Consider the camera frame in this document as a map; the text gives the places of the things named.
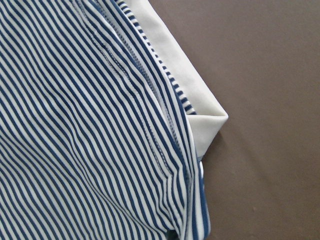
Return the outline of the blue white striped polo shirt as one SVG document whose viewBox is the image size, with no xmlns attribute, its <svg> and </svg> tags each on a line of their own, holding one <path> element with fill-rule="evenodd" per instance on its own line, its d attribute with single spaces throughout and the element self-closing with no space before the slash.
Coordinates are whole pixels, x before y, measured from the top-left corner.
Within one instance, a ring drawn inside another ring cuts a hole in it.
<svg viewBox="0 0 320 240">
<path fill-rule="evenodd" d="M 1 1 L 1 239 L 206 239 L 227 119 L 147 0 Z"/>
</svg>

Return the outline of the brown paper table cover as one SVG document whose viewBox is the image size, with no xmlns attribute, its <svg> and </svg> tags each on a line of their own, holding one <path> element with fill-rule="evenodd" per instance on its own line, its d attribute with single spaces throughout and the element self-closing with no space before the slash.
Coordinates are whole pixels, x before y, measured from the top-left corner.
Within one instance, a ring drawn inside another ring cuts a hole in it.
<svg viewBox="0 0 320 240">
<path fill-rule="evenodd" d="M 151 5 L 229 116 L 202 160 L 209 238 L 319 239 L 319 1 Z"/>
</svg>

